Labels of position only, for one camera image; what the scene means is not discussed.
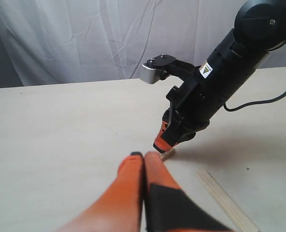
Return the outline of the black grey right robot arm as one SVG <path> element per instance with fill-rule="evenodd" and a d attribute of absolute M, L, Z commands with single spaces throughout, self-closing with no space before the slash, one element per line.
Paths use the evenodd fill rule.
<path fill-rule="evenodd" d="M 255 72 L 269 54 L 286 45 L 286 0 L 249 0 L 234 27 L 198 67 L 169 55 L 148 60 L 160 80 L 179 77 L 182 85 L 167 94 L 169 108 L 153 146 L 165 153 L 193 139 Z"/>

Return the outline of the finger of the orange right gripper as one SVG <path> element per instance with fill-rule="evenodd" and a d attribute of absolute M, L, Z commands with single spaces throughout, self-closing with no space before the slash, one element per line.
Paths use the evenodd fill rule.
<path fill-rule="evenodd" d="M 160 153 L 170 151 L 176 144 L 174 131 L 169 126 L 168 121 L 162 121 L 158 135 L 156 136 L 153 147 Z"/>

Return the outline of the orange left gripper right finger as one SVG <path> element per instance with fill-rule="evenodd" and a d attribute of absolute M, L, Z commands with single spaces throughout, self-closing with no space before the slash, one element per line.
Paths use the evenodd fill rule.
<path fill-rule="evenodd" d="M 146 175 L 145 215 L 149 232 L 231 232 L 181 189 L 159 153 L 144 156 Z"/>

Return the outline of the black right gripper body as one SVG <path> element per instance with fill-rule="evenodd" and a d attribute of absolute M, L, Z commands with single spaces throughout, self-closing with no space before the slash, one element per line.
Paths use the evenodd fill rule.
<path fill-rule="evenodd" d="M 174 86 L 166 95 L 169 108 L 165 111 L 162 121 L 168 121 L 174 131 L 176 144 L 193 139 L 198 131 L 204 130 L 209 120 L 202 122 L 195 119 L 195 103 L 199 99 L 201 84 L 194 81 L 185 81 L 180 87 Z"/>

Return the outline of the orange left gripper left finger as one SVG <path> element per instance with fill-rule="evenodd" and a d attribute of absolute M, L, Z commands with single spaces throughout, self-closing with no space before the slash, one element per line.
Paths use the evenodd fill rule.
<path fill-rule="evenodd" d="M 143 155 L 132 152 L 107 190 L 59 232 L 138 232 L 143 204 Z"/>

